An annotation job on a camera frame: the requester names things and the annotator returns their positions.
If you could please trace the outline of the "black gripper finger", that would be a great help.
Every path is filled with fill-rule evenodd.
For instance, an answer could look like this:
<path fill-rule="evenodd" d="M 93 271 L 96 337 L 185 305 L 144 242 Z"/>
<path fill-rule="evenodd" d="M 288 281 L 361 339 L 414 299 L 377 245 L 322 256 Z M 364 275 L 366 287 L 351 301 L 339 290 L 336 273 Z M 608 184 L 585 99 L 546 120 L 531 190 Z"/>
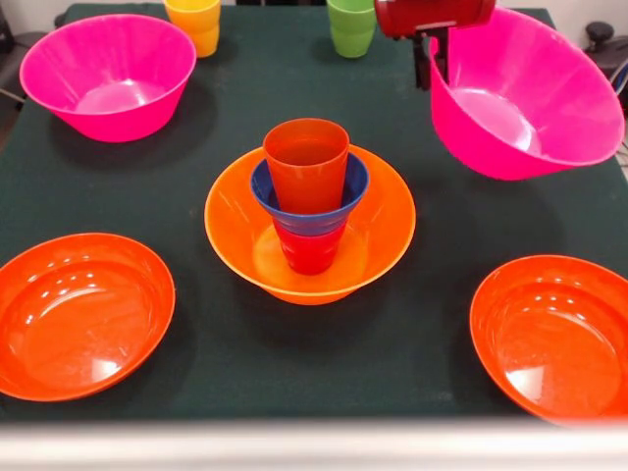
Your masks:
<path fill-rule="evenodd" d="M 436 40 L 435 64 L 443 81 L 448 83 L 449 28 L 437 28 L 433 33 L 433 38 Z"/>
<path fill-rule="evenodd" d="M 412 38 L 416 87 L 427 91 L 431 88 L 431 62 L 424 42 L 423 34 L 416 34 Z"/>

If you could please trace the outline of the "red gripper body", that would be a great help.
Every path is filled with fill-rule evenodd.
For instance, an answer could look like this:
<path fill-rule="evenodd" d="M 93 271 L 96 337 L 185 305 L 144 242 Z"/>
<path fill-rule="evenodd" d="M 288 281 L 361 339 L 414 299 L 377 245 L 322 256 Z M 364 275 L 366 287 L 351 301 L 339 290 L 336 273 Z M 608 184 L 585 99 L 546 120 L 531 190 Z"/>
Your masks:
<path fill-rule="evenodd" d="M 374 8 L 385 36 L 407 38 L 435 28 L 483 24 L 496 3 L 496 0 L 376 0 Z"/>

